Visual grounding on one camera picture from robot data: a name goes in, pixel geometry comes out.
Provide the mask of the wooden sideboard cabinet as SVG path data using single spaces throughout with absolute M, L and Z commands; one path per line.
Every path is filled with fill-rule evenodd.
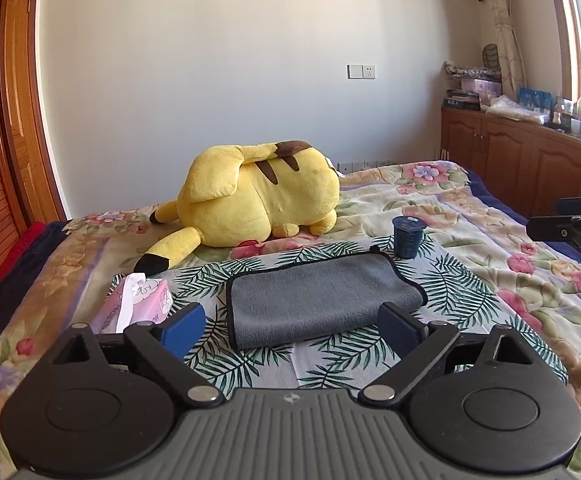
M 581 139 L 476 110 L 441 109 L 440 155 L 472 170 L 487 190 L 529 218 L 581 196 Z

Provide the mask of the red blanket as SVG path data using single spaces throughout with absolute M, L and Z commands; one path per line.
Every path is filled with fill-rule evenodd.
M 13 270 L 18 260 L 22 257 L 25 251 L 35 242 L 45 231 L 48 225 L 46 223 L 35 221 L 28 229 L 21 234 L 16 240 L 13 247 L 7 253 L 6 258 L 0 265 L 0 283 L 4 280 L 7 274 Z

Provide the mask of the clutter pile on cabinet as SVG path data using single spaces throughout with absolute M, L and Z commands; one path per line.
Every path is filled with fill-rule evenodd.
M 447 107 L 476 110 L 581 136 L 581 111 L 575 102 L 527 87 L 507 95 L 495 44 L 487 44 L 481 51 L 481 65 L 463 67 L 446 61 L 443 73 L 449 84 L 443 101 Z

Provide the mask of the wooden room door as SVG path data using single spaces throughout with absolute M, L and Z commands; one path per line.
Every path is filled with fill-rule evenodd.
M 36 71 L 36 0 L 0 0 L 3 136 L 25 224 L 66 218 L 42 122 Z

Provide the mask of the pink tissue box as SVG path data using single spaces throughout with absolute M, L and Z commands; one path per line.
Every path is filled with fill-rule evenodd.
M 90 326 L 96 334 L 120 334 L 134 323 L 159 324 L 167 318 L 172 304 L 166 280 L 131 273 L 108 295 Z

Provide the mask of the patterned beige curtain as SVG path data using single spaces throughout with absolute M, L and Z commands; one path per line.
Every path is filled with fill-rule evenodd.
M 510 99 L 514 99 L 519 88 L 525 87 L 526 77 L 513 23 L 512 0 L 487 0 L 487 3 L 495 25 L 502 91 Z

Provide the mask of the floral bed cover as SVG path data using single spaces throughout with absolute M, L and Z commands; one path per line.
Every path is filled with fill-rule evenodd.
M 89 214 L 50 226 L 0 285 L 0 409 L 58 335 L 89 322 L 143 252 L 169 233 L 149 207 Z M 358 389 L 395 364 L 374 327 L 233 351 L 224 286 L 231 276 L 330 256 L 393 248 L 391 221 L 420 218 L 419 253 L 400 272 L 428 297 L 424 315 L 485 332 L 515 326 L 565 378 L 581 407 L 581 258 L 562 244 L 535 243 L 524 220 L 496 200 L 476 174 L 452 162 L 412 162 L 349 174 L 337 223 L 327 235 L 198 248 L 167 273 L 175 308 L 199 302 L 202 339 L 185 361 L 225 393 L 237 387 Z M 0 435 L 0 479 L 13 472 Z M 581 442 L 571 460 L 581 479 Z

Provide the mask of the yellow Pikachu plush toy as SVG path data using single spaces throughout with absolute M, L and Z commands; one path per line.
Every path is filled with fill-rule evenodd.
M 302 228 L 319 236 L 336 224 L 341 178 L 330 159 L 305 141 L 216 145 L 199 154 L 175 200 L 149 221 L 181 228 L 158 240 L 133 271 L 153 276 L 202 245 L 236 247 Z

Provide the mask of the dark blue plastic cup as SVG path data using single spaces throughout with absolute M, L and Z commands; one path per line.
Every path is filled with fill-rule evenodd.
M 394 254 L 396 258 L 413 259 L 422 244 L 427 224 L 413 216 L 399 216 L 393 219 Z

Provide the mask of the purple grey microfiber towel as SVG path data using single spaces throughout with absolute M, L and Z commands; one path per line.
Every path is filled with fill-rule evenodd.
M 413 312 L 427 295 L 376 246 L 244 272 L 226 283 L 228 341 L 247 350 L 345 333 L 375 324 L 385 302 Z

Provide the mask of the white wall socket plate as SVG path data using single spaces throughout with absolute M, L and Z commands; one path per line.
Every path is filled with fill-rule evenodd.
M 347 66 L 347 75 L 349 79 L 374 79 L 374 65 L 353 65 Z

